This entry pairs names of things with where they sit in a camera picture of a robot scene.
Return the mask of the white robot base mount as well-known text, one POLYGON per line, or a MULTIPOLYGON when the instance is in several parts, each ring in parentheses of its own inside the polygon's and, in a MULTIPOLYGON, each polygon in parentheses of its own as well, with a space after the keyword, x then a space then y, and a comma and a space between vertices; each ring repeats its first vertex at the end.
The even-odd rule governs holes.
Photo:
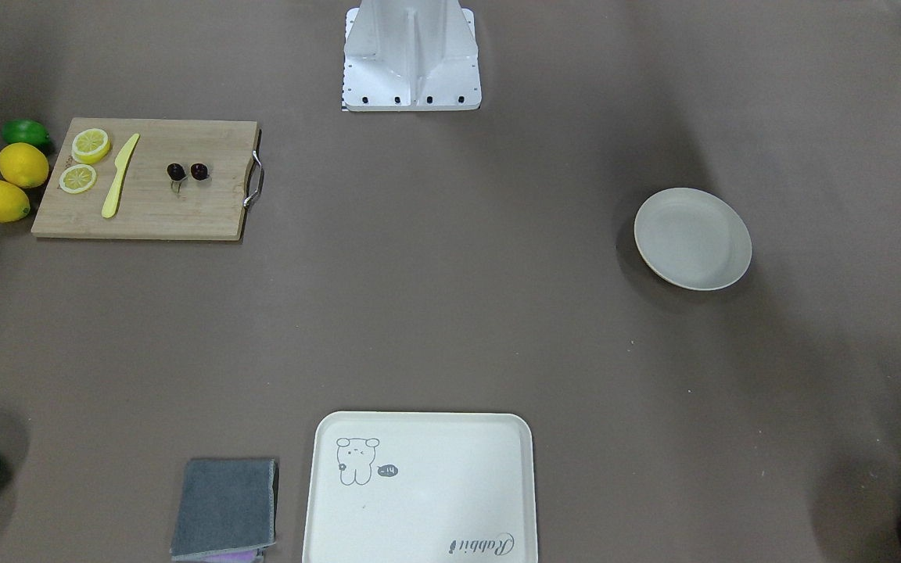
POLYGON ((475 14, 458 1, 362 1, 346 12, 341 107, 475 110, 482 104, 475 14))

